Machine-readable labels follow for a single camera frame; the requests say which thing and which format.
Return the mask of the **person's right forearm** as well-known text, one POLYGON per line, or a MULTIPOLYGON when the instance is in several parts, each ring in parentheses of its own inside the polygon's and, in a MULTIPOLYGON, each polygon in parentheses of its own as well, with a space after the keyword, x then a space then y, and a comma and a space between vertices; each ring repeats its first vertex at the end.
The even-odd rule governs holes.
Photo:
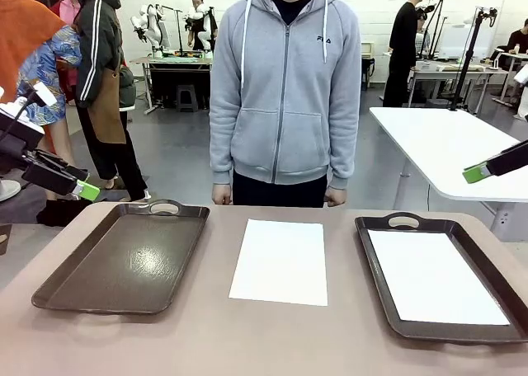
POLYGON ((210 167, 215 185, 228 185, 233 167, 231 142, 236 118, 210 114, 210 167))

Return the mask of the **white round fan base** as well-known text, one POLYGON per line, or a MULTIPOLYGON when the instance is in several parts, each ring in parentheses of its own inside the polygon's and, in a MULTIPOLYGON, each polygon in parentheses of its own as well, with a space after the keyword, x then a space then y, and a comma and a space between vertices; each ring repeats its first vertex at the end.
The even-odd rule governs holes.
POLYGON ((0 179, 0 203, 16 196, 21 191, 21 184, 14 180, 0 179))

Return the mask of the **white side table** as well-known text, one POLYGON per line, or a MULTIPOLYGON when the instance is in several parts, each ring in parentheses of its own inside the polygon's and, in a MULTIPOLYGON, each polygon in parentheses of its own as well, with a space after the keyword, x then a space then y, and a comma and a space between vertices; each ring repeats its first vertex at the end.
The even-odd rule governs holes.
POLYGON ((462 175, 517 139, 462 110, 371 107, 370 113, 405 156, 394 209, 403 209, 408 169, 414 166, 442 197, 490 209, 490 230, 501 241, 528 242, 528 166, 474 184, 462 175))

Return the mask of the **black tripod stand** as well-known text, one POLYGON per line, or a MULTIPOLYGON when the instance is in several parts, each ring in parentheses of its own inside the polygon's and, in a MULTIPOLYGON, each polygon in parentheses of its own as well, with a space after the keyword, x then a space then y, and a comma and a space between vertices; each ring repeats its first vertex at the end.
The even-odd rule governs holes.
POLYGON ((458 109, 459 98, 460 98, 460 95, 463 89, 466 75, 469 71, 469 65, 474 56, 474 46, 478 39, 480 27, 482 23, 486 20, 489 20, 490 21, 489 26, 493 27, 497 19, 497 13, 498 13, 498 10, 495 7, 490 7, 489 9, 478 7, 475 11, 473 25, 472 25, 473 29, 471 31, 471 37, 469 39, 469 44, 464 48, 465 56, 463 59, 462 69, 459 71, 456 77, 455 94, 453 95, 453 98, 449 106, 450 111, 456 111, 458 109))

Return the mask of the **grey background workbench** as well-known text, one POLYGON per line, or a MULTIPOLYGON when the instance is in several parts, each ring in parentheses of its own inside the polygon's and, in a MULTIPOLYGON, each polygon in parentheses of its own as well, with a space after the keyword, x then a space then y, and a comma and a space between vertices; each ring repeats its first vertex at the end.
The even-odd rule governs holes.
POLYGON ((204 96, 206 89, 203 89, 203 86, 209 83, 212 59, 175 55, 158 59, 150 56, 131 59, 130 65, 133 64, 142 69, 145 99, 148 104, 144 114, 149 115, 165 107, 177 109, 178 85, 193 85, 195 93, 199 92, 204 96))

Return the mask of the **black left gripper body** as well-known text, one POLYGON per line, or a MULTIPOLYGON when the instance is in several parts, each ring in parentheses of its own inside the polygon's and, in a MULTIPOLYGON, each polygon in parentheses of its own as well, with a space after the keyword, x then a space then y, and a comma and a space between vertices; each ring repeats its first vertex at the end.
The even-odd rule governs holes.
POLYGON ((33 151, 44 136, 40 126, 17 121, 7 136, 0 139, 0 175, 12 169, 26 170, 33 162, 33 151))

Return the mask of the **brown plastic tray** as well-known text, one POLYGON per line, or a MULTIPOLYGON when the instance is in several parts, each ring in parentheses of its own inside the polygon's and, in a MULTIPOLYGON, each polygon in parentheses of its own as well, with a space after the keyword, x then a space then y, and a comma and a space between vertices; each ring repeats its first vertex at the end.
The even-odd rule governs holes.
POLYGON ((355 223, 397 334, 457 345, 528 343, 528 304, 460 223, 407 212, 355 223))
POLYGON ((175 200, 120 203, 33 293, 36 308, 154 316, 168 309, 210 215, 175 200))

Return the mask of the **white A4 sheet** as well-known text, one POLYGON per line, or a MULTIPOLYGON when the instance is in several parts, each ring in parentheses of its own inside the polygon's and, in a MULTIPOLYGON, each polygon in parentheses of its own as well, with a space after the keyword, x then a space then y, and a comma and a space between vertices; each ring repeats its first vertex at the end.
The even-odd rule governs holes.
POLYGON ((446 234, 371 229, 368 234, 401 320, 510 323, 446 234))

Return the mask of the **orange garment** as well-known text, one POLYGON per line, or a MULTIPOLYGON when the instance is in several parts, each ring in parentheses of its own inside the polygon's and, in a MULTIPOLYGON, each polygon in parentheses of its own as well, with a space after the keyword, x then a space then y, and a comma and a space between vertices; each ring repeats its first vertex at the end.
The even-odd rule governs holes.
POLYGON ((0 102, 15 101, 20 67, 64 26, 36 0, 0 0, 0 102))

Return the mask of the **seated person in dark clothes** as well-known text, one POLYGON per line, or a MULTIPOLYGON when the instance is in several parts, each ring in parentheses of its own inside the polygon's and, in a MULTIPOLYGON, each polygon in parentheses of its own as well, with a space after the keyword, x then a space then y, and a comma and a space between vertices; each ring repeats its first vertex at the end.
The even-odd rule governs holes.
POLYGON ((528 51, 528 18, 521 29, 513 31, 507 42, 510 54, 525 54, 528 51))

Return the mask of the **person in grey hoodie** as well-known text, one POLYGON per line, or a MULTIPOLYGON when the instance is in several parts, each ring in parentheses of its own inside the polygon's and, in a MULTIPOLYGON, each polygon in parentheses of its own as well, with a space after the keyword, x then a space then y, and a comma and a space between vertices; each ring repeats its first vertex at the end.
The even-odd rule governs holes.
POLYGON ((329 121, 358 114, 361 32, 342 0, 239 0, 223 14, 210 114, 234 116, 233 205, 327 206, 329 121))

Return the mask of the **person's left hand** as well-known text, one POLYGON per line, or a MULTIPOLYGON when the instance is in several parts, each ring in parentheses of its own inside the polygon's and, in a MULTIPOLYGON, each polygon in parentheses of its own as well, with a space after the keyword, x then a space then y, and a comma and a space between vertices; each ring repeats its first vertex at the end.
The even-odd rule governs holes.
POLYGON ((341 206, 347 202, 347 191, 328 187, 324 199, 328 207, 341 206))

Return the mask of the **pink garment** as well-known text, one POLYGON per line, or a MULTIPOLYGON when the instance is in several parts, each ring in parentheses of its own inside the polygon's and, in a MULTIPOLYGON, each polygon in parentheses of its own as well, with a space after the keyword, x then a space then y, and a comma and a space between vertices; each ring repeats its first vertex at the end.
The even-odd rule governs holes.
POLYGON ((64 23, 74 28, 74 22, 79 13, 80 4, 77 0, 58 0, 50 10, 64 23))

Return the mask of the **person in striped dark jacket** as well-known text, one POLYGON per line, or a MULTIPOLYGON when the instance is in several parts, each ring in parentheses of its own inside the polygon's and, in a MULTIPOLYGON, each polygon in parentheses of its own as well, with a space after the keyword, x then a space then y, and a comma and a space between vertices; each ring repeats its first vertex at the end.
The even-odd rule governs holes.
POLYGON ((74 24, 82 54, 78 66, 76 107, 98 176, 111 189, 120 177, 130 201, 150 198, 127 130, 134 107, 134 75, 124 64, 120 0, 78 0, 74 24))

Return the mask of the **black mannequin base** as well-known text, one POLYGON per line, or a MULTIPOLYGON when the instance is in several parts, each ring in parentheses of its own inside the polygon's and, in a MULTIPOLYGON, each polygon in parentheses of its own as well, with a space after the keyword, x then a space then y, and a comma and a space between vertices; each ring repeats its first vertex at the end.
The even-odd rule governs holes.
POLYGON ((45 207, 36 215, 36 222, 48 227, 66 227, 86 207, 91 205, 90 200, 47 200, 45 207))

